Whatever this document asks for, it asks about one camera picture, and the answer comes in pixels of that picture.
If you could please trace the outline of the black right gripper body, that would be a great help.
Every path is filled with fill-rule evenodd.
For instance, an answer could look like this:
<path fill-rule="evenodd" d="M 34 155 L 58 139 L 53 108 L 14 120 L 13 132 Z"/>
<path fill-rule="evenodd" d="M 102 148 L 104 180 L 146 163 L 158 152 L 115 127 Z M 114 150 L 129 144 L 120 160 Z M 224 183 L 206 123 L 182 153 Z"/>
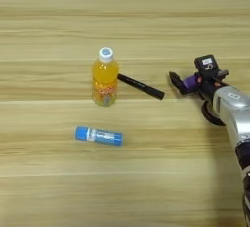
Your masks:
<path fill-rule="evenodd" d="M 212 101 L 215 92 L 224 86 L 224 79 L 229 74 L 227 70 L 200 70 L 195 74 L 198 95 L 206 101 Z"/>

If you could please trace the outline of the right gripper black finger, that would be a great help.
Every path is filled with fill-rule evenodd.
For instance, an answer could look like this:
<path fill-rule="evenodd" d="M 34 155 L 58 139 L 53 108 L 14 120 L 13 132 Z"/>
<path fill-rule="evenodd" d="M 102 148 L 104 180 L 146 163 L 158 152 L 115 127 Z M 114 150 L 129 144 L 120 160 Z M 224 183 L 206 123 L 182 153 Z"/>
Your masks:
<path fill-rule="evenodd" d="M 176 73 L 170 72 L 169 77 L 172 84 L 182 95 L 193 93 L 196 90 L 196 77 L 194 75 L 185 79 L 180 79 Z"/>

